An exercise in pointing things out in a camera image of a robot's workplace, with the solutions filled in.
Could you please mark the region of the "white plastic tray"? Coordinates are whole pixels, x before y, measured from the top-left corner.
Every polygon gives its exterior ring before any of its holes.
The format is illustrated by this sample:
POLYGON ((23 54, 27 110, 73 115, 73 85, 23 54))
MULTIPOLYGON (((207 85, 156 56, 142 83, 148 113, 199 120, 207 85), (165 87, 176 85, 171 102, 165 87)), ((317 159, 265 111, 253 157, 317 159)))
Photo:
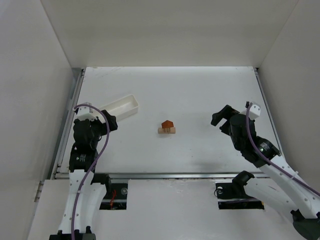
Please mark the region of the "white plastic tray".
POLYGON ((116 117, 116 121, 124 120, 139 111, 139 103, 133 94, 122 97, 99 108, 116 117))

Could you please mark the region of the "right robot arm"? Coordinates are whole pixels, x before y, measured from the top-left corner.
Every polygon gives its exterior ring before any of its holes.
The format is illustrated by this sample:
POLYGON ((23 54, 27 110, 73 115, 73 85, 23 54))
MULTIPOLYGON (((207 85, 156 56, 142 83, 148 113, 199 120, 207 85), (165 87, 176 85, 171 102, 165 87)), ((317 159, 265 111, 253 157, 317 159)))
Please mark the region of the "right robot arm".
POLYGON ((216 183, 215 194, 227 204, 260 201, 289 220, 293 228, 306 240, 320 238, 320 193, 310 187, 287 163, 284 156, 269 140, 257 135, 255 120, 261 107, 247 102, 239 112, 230 105, 212 115, 211 125, 220 126, 231 138, 241 156, 272 179, 278 189, 267 185, 248 171, 237 174, 231 182, 216 183))

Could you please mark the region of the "dark striped wood block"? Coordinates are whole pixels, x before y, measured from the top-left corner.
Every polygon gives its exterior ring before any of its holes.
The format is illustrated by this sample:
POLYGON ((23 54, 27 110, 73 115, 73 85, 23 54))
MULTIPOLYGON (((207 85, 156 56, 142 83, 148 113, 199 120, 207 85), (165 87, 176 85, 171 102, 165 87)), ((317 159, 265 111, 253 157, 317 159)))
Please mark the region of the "dark striped wood block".
POLYGON ((164 132, 165 134, 171 134, 172 128, 171 128, 171 127, 169 127, 169 128, 163 128, 163 132, 164 132))

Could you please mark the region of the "orange triangular wood block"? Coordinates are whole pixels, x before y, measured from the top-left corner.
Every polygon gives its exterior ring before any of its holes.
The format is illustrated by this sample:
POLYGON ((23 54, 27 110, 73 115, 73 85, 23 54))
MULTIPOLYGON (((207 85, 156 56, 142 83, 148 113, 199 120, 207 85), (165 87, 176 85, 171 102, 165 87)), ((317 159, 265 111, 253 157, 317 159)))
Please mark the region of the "orange triangular wood block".
POLYGON ((163 129, 169 129, 169 128, 173 128, 174 127, 174 123, 170 120, 166 120, 161 124, 161 127, 163 129))

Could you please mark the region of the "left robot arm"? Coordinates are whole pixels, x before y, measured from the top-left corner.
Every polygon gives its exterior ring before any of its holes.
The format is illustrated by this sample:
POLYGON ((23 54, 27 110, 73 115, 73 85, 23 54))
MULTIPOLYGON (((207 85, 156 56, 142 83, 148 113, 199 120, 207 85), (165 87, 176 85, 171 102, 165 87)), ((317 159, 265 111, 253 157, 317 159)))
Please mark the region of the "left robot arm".
POLYGON ((95 216, 109 188, 109 176, 96 173, 102 151, 97 150, 103 136, 117 130, 116 117, 89 103, 74 107, 74 143, 69 158, 68 196, 62 220, 51 240, 94 240, 95 216))

